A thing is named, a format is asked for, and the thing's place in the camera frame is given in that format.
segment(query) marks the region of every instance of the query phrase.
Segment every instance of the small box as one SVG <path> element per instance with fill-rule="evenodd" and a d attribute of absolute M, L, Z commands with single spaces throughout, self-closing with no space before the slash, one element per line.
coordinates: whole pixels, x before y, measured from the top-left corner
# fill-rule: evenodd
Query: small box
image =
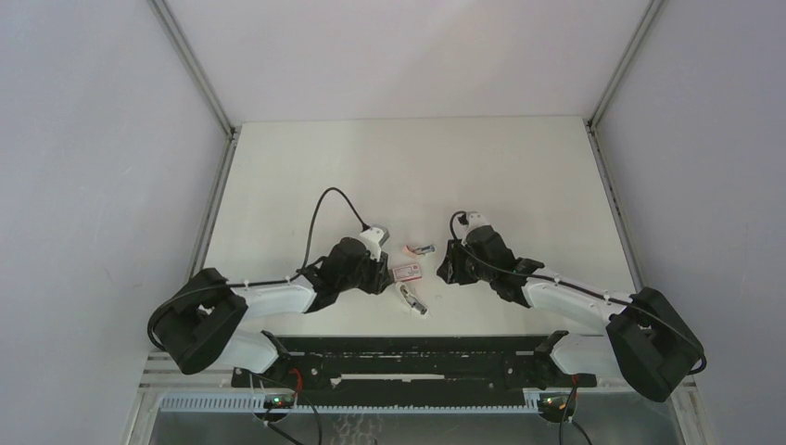
<path fill-rule="evenodd" d="M 407 264 L 406 266 L 394 267 L 392 272 L 393 279 L 401 283 L 418 280 L 423 277 L 419 264 Z"/>

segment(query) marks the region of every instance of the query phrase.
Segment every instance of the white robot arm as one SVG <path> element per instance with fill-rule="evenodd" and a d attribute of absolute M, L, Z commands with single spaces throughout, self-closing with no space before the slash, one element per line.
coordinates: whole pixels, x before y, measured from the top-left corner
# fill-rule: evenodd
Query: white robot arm
<path fill-rule="evenodd" d="M 215 362 L 262 373 L 278 359 L 280 348 L 273 336 L 238 326 L 276 313 L 316 312 L 352 288 L 382 293 L 393 283 L 382 251 L 387 238 L 386 228 L 370 226 L 357 238 L 342 239 L 291 280 L 227 285 L 218 271 L 204 269 L 153 312 L 147 334 L 184 374 Z"/>
<path fill-rule="evenodd" d="M 452 227 L 457 216 L 461 237 Z M 597 332 L 558 331 L 547 340 L 541 353 L 548 352 L 562 373 L 622 376 L 645 397 L 664 401 L 686 375 L 706 366 L 701 343 L 657 290 L 605 291 L 565 279 L 539 261 L 516 258 L 477 212 L 456 212 L 450 231 L 453 239 L 437 270 L 446 283 L 485 281 L 502 299 L 559 313 Z"/>

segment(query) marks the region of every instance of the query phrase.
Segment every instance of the small metal object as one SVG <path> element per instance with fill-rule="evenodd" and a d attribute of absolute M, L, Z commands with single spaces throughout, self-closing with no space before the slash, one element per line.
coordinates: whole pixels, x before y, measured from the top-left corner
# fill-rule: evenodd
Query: small metal object
<path fill-rule="evenodd" d="M 404 246 L 403 252 L 404 255 L 410 258 L 422 258 L 429 253 L 436 252 L 437 248 L 434 247 L 433 244 L 429 244 L 428 246 Z"/>
<path fill-rule="evenodd" d="M 428 312 L 426 306 L 417 299 L 417 296 L 415 296 L 414 292 L 412 292 L 406 284 L 399 283 L 398 287 L 401 296 L 404 297 L 404 300 L 411 309 L 417 311 L 421 315 L 425 315 L 425 313 Z"/>

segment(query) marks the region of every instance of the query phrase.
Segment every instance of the red wire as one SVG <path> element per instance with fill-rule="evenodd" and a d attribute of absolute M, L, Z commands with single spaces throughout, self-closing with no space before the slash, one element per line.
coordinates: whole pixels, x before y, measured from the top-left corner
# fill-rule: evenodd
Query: red wire
<path fill-rule="evenodd" d="M 578 386 L 578 375 L 571 375 L 570 379 L 573 380 L 573 385 L 577 387 Z M 576 399 L 578 399 L 578 391 L 576 391 L 576 394 L 573 395 L 573 400 L 576 400 Z"/>
<path fill-rule="evenodd" d="M 300 371 L 299 371 L 298 368 L 290 369 L 289 373 L 298 376 L 298 385 L 295 387 L 295 394 L 298 394 L 300 391 L 303 390 L 303 375 L 300 374 Z"/>

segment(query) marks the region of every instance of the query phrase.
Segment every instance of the black cable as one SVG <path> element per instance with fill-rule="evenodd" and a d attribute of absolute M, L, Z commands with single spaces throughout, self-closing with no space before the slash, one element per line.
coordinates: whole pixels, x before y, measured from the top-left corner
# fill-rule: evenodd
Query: black cable
<path fill-rule="evenodd" d="M 450 234 L 453 236 L 453 239 L 456 240 L 456 241 L 461 241 L 461 240 L 458 238 L 458 236 L 456 236 L 456 233 L 453 231 L 453 220 L 455 220 L 456 216 L 461 215 L 461 214 L 466 214 L 466 212 L 461 210 L 461 211 L 457 211 L 457 212 L 453 213 L 452 216 L 450 216 Z M 473 260 L 475 260 L 475 261 L 483 264 L 484 266 L 489 267 L 489 268 L 491 268 L 491 269 L 493 269 L 493 270 L 495 270 L 497 272 L 507 273 L 509 275 L 518 276 L 518 277 L 521 277 L 521 278 L 533 278 L 533 279 L 551 281 L 551 282 L 555 283 L 557 286 L 570 287 L 570 288 L 575 289 L 575 290 L 577 290 L 577 291 L 579 291 L 579 292 L 581 292 L 581 293 L 583 293 L 585 295 L 593 297 L 594 299 L 599 299 L 599 300 L 602 300 L 602 301 L 606 301 L 606 298 L 605 298 L 605 296 L 603 294 L 600 294 L 598 292 L 594 292 L 592 290 L 586 289 L 586 288 L 584 288 L 582 286 L 579 286 L 579 285 L 575 285 L 573 283 L 568 283 L 568 282 L 563 281 L 563 280 L 558 280 L 558 279 L 556 279 L 553 276 L 540 275 L 540 274 L 535 274 L 535 273 L 518 273 L 518 272 L 515 272 L 515 271 L 508 271 L 508 270 L 502 269 L 501 267 L 497 267 L 494 264 L 491 264 L 491 263 L 489 263 L 487 261 L 483 261 L 483 260 L 479 259 L 463 243 L 459 242 L 459 246 L 464 251 L 464 253 L 469 255 Z M 697 345 L 693 340 L 691 340 L 685 334 L 680 332 L 676 327 L 674 327 L 671 324 L 665 322 L 664 320 L 662 320 L 660 317 L 656 316 L 655 314 L 653 314 L 653 313 L 651 313 L 651 312 L 649 312 L 649 311 L 647 311 L 647 310 L 645 310 L 643 308 L 640 308 L 638 306 L 634 306 L 633 304 L 628 303 L 627 301 L 623 301 L 621 299 L 608 299 L 608 300 L 610 302 L 612 302 L 612 303 L 616 303 L 616 304 L 625 306 L 625 307 L 630 308 L 630 309 L 632 309 L 634 311 L 638 311 L 638 312 L 643 313 L 644 315 L 647 315 L 648 317 L 652 318 L 657 323 L 659 323 L 661 326 L 663 326 L 666 329 L 668 329 L 671 332 L 673 332 L 677 337 L 680 337 L 683 340 L 685 340 L 685 342 L 688 343 L 691 346 L 691 348 L 693 348 L 693 350 L 695 350 L 696 353 L 699 355 L 699 360 L 701 362 L 699 364 L 699 367 L 690 370 L 688 372 L 688 375 L 699 374 L 701 371 L 704 370 L 704 368 L 707 367 L 707 358 L 706 358 L 706 356 L 704 356 L 704 348 L 702 348 L 699 345 Z"/>
<path fill-rule="evenodd" d="M 573 384 L 573 389 L 570 390 L 570 394 L 567 396 L 565 407 L 563 409 L 563 418 L 560 419 L 560 445 L 563 445 L 563 425 L 565 420 L 567 420 L 567 410 L 570 408 L 571 400 L 576 397 L 576 391 L 578 391 L 578 380 Z"/>
<path fill-rule="evenodd" d="M 352 205 L 352 201 L 349 200 L 349 198 L 347 197 L 347 195 L 344 194 L 344 192 L 342 192 L 340 189 L 338 189 L 336 187 L 328 187 L 327 189 L 325 189 L 325 191 L 322 192 L 322 194 L 320 195 L 319 200 L 317 200 L 317 206 L 314 208 L 313 216 L 311 216 L 311 225 L 309 225 L 309 237 L 306 240 L 306 256 L 305 256 L 305 258 L 303 258 L 303 265 L 302 265 L 302 267 L 300 267 L 301 270 L 305 269 L 307 263 L 309 262 L 309 251 L 311 250 L 311 235 L 314 232 L 314 223 L 316 223 L 316 221 L 317 221 L 317 213 L 319 213 L 319 208 L 322 205 L 322 200 L 330 192 L 338 193 L 339 195 L 341 195 L 344 198 L 345 201 L 347 201 L 347 204 L 349 205 L 349 208 L 352 210 L 352 213 L 355 214 L 355 217 L 361 223 L 361 227 L 362 227 L 363 231 L 366 231 L 369 228 L 371 228 L 371 226 L 368 225 L 363 220 L 363 218 L 361 218 L 361 215 L 358 213 L 357 210 L 355 210 L 355 206 Z"/>
<path fill-rule="evenodd" d="M 581 425 L 579 425 L 575 420 L 571 421 L 571 424 L 573 424 L 573 426 L 576 427 L 578 432 L 581 433 L 582 436 L 584 436 L 584 439 L 587 440 L 587 443 L 589 445 L 592 445 L 592 440 L 590 439 L 590 435 L 587 434 L 587 431 L 584 431 L 584 428 L 582 428 Z"/>
<path fill-rule="evenodd" d="M 319 436 L 318 436 L 318 439 L 317 439 L 317 444 L 318 444 L 318 445 L 322 445 L 322 434 L 323 434 L 323 433 L 322 433 L 322 417 L 320 417 L 320 415 L 319 415 L 319 412 L 317 411 L 317 408 L 314 406 L 314 404 L 313 404 L 313 403 L 311 403 L 311 400 L 309 400 L 309 398 L 308 398 L 308 397 L 306 397 L 306 396 L 305 396 L 305 395 L 304 395 L 302 392 L 298 392 L 296 389 L 294 389 L 294 388 L 292 388 L 292 387 L 290 387 L 290 386 L 287 386 L 287 385 L 285 385 L 285 384 L 283 384 L 283 383 L 281 383 L 281 382 L 277 382 L 277 381 L 275 381 L 275 380 L 272 380 L 272 379 L 270 379 L 270 378 L 268 378 L 268 377 L 266 377 L 266 376 L 264 376 L 264 375 L 259 375 L 259 374 L 257 374 L 257 373 L 252 373 L 251 371 L 248 371 L 248 372 L 249 372 L 249 373 L 251 373 L 252 375 L 254 375 L 255 377 L 257 377 L 258 379 L 260 379 L 260 380 L 264 380 L 264 381 L 265 381 L 265 382 L 267 382 L 267 383 L 270 383 L 270 384 L 272 384 L 272 385 L 276 385 L 277 387 L 281 387 L 281 388 L 286 388 L 286 389 L 289 389 L 290 391 L 294 392 L 298 398 L 302 397 L 302 398 L 303 398 L 303 400 L 305 400 L 305 401 L 306 401 L 306 403 L 308 403 L 308 404 L 309 404 L 309 406 L 311 407 L 311 410 L 312 410 L 312 411 L 314 411 L 314 416 L 315 416 L 315 417 L 316 417 L 316 419 L 317 419 L 317 434 L 319 435 Z M 282 434 L 282 433 L 284 433 L 284 431 L 281 431 L 281 430 L 279 429 L 279 430 L 278 430 L 278 431 L 276 431 L 276 432 L 277 432 L 277 433 L 279 433 L 279 434 L 281 434 L 282 436 L 284 436 L 284 434 Z M 285 438 L 287 438 L 287 439 L 289 439 L 290 441 L 292 441 L 292 443 L 295 443 L 295 444 L 302 445 L 300 442 L 296 441 L 295 439 L 293 439 L 293 438 L 292 438 L 291 436 L 289 436 L 289 435 L 286 435 L 286 436 L 284 436 L 284 437 L 285 437 Z"/>
<path fill-rule="evenodd" d="M 222 289 L 222 288 L 239 288 L 239 287 L 258 287 L 258 286 L 285 285 L 285 284 L 289 283 L 290 281 L 295 280 L 296 278 L 300 277 L 301 271 L 303 271 L 307 267 L 310 267 L 310 266 L 312 266 L 314 264 L 317 264 L 318 262 L 324 260 L 324 257 L 321 257 L 317 261 L 315 261 L 314 263 L 309 264 L 309 252 L 311 251 L 311 238 L 312 238 L 313 233 L 314 233 L 314 223 L 317 220 L 317 213 L 319 213 L 319 209 L 320 209 L 320 206 L 322 206 L 322 201 L 323 201 L 324 197 L 328 193 L 330 193 L 330 192 L 337 192 L 339 195 L 341 195 L 344 198 L 344 200 L 347 201 L 347 204 L 349 204 L 349 208 L 352 210 L 352 213 L 355 214 L 355 217 L 358 218 L 358 221 L 361 223 L 361 227 L 362 227 L 363 231 L 368 230 L 371 227 L 371 226 L 369 226 L 368 224 L 365 223 L 363 218 L 361 218 L 361 215 L 358 213 L 357 210 L 355 210 L 355 206 L 352 204 L 352 201 L 349 200 L 349 198 L 347 197 L 347 195 L 344 192 L 342 192 L 340 189 L 338 189 L 336 187 L 328 187 L 327 189 L 325 189 L 325 191 L 322 192 L 322 194 L 319 197 L 319 200 L 317 200 L 317 205 L 314 208 L 313 215 L 311 216 L 311 224 L 309 225 L 309 237 L 308 237 L 308 240 L 306 241 L 306 254 L 303 257 L 303 265 L 300 266 L 300 269 L 297 269 L 295 271 L 295 276 L 289 278 L 288 280 L 254 281 L 254 282 L 249 282 L 248 284 L 246 284 L 246 283 L 232 283 L 232 284 L 222 284 L 222 285 L 216 285 L 216 286 L 208 286 L 208 287 L 202 287 L 200 289 L 190 290 L 188 292 L 184 292 L 183 294 L 175 295 L 171 299 L 165 301 L 160 306 L 158 306 L 158 308 L 155 311 L 153 311 L 153 314 L 150 315 L 150 319 L 147 321 L 147 338 L 150 339 L 150 343 L 153 343 L 153 346 L 155 346 L 156 348 L 158 348 L 160 350 L 166 350 L 164 348 L 164 345 L 162 345 L 161 342 L 156 339 L 156 336 L 154 335 L 154 330 L 155 330 L 156 325 L 158 324 L 158 322 L 161 320 L 161 317 L 163 317 L 164 313 L 167 311 L 167 309 L 169 307 L 171 307 L 171 305 L 174 304 L 179 299 L 188 297 L 189 295 L 193 295 L 193 294 L 196 294 L 196 293 L 199 293 L 199 292 L 204 292 L 206 290 L 215 290 L 215 289 Z"/>
<path fill-rule="evenodd" d="M 267 427 L 270 428 L 271 430 L 275 431 L 276 433 L 278 433 L 279 436 L 281 436 L 282 438 L 289 440 L 290 442 L 294 443 L 295 445 L 305 445 L 303 442 L 293 438 L 292 436 L 289 436 L 283 429 L 279 428 L 275 424 L 272 424 L 272 423 L 268 422 Z"/>

